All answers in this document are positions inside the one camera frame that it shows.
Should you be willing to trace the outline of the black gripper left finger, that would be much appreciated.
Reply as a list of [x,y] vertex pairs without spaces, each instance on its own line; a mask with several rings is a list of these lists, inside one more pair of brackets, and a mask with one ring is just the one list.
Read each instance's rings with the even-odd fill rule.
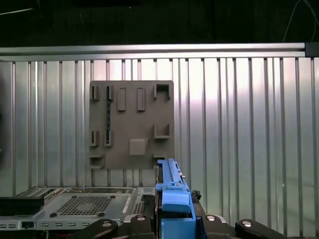
[[111,219],[100,219],[82,230],[83,239],[155,239],[155,197],[142,196],[142,214],[129,215],[129,221],[118,224]]

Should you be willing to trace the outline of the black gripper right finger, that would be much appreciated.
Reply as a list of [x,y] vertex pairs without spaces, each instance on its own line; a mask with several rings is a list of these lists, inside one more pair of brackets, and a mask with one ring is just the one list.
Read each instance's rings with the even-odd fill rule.
[[285,239],[286,236],[251,219],[229,225],[222,216],[206,214],[200,204],[200,191],[191,192],[196,214],[197,239]]

